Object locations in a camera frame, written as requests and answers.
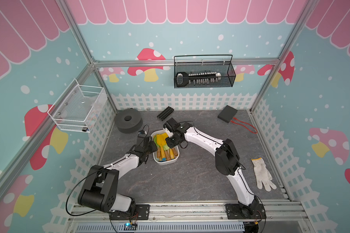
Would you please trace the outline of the white plastic storage box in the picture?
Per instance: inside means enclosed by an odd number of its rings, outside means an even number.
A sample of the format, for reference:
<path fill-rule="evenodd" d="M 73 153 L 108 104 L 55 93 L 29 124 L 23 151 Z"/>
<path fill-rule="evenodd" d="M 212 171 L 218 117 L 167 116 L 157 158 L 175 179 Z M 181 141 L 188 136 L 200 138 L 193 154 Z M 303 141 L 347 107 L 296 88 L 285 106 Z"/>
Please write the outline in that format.
<path fill-rule="evenodd" d="M 174 148 L 169 148 L 167 144 L 158 144 L 157 143 L 157 136 L 161 135 L 161 138 L 165 140 L 168 135 L 165 133 L 164 130 L 159 130 L 155 131 L 152 133 L 151 137 L 153 142 L 156 145 L 155 151 L 152 153 L 153 154 L 153 159 L 155 162 L 159 165 L 168 165 L 175 163 L 180 155 L 179 148 L 178 146 L 175 146 Z"/>

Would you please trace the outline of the yellow shovel blue tip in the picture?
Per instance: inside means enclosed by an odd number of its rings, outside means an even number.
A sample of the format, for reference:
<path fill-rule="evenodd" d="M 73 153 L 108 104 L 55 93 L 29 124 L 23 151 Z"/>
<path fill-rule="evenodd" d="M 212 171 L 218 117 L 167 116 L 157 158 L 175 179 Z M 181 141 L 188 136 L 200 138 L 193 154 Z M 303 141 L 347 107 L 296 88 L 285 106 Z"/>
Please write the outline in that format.
<path fill-rule="evenodd" d="M 166 142 L 166 139 L 167 139 L 167 138 L 168 138 L 168 135 L 167 135 L 166 133 L 163 133 L 163 134 L 160 135 L 160 142 L 161 142 L 162 147 L 163 147 L 165 144 L 167 144 L 167 142 Z M 167 160 L 167 161 L 170 161 L 170 160 L 173 160 L 173 159 L 171 159 L 170 156 L 167 156 L 167 157 L 166 157 L 166 160 Z"/>

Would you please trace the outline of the yellow shovel wooden handle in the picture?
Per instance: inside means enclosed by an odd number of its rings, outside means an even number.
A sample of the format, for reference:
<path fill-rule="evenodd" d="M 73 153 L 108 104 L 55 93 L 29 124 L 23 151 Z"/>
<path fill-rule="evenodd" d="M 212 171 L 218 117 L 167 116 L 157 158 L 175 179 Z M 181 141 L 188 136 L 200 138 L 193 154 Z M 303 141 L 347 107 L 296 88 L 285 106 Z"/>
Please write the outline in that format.
<path fill-rule="evenodd" d="M 166 146 L 165 139 L 163 138 L 163 135 L 158 134 L 157 135 L 157 144 L 159 145 L 160 148 L 160 156 L 162 161 L 170 161 L 170 154 L 169 154 L 169 149 Z"/>

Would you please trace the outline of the light green shovel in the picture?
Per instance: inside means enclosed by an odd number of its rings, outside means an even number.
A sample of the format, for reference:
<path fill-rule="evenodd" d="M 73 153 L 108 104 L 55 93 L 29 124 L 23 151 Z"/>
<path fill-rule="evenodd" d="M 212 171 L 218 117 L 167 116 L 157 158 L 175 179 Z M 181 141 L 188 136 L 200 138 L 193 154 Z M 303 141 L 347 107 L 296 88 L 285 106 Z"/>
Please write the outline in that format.
<path fill-rule="evenodd" d="M 163 148 L 165 152 L 170 156 L 171 159 L 175 159 L 178 157 L 178 151 L 176 150 L 176 148 L 170 148 L 168 147 L 167 144 L 165 144 Z"/>

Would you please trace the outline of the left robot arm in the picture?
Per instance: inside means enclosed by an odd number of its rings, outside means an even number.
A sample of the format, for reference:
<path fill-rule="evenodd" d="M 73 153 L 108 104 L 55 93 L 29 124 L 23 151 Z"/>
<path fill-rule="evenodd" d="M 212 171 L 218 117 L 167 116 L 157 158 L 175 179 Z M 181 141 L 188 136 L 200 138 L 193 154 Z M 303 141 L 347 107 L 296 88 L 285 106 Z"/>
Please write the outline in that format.
<path fill-rule="evenodd" d="M 83 183 L 77 198 L 81 206 L 92 211 L 104 213 L 123 213 L 136 215 L 136 203 L 131 197 L 117 193 L 119 179 L 129 171 L 148 161 L 149 155 L 157 151 L 151 136 L 138 135 L 137 142 L 117 161 L 99 166 L 92 166 Z"/>

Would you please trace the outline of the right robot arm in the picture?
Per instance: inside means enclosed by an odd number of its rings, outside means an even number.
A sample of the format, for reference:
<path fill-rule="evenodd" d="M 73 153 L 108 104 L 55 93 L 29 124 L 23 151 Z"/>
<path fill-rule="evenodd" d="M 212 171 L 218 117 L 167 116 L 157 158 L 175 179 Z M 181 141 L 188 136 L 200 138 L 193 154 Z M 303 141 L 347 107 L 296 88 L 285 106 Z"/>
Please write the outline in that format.
<path fill-rule="evenodd" d="M 193 143 L 207 150 L 215 158 L 216 169 L 230 181 L 238 199 L 237 212 L 243 218 L 259 216 L 266 218 L 266 211 L 260 198 L 247 184 L 239 154 L 230 139 L 217 139 L 198 130 L 192 121 L 177 122 L 173 118 L 164 123 L 167 133 L 166 144 L 170 148 L 180 146 L 183 142 Z"/>

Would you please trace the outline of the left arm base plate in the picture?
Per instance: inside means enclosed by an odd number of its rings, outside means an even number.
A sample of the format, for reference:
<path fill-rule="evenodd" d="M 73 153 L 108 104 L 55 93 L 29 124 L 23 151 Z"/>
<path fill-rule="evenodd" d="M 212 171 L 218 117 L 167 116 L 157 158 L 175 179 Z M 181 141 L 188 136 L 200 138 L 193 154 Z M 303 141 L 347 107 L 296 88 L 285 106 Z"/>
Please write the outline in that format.
<path fill-rule="evenodd" d="M 127 212 L 114 211 L 109 212 L 110 220 L 148 220 L 149 219 L 150 205 L 138 204 L 134 207 L 130 207 Z"/>

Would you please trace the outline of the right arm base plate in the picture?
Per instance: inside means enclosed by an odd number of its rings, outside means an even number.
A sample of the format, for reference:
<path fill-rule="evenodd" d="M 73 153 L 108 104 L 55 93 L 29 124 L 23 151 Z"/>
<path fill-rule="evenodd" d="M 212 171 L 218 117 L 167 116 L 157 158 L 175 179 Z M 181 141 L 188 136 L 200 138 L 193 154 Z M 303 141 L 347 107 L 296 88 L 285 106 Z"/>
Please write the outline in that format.
<path fill-rule="evenodd" d="M 266 211 L 262 204 L 258 204 L 256 208 L 244 206 L 242 204 L 227 203 L 224 205 L 227 218 L 231 219 L 266 219 Z"/>

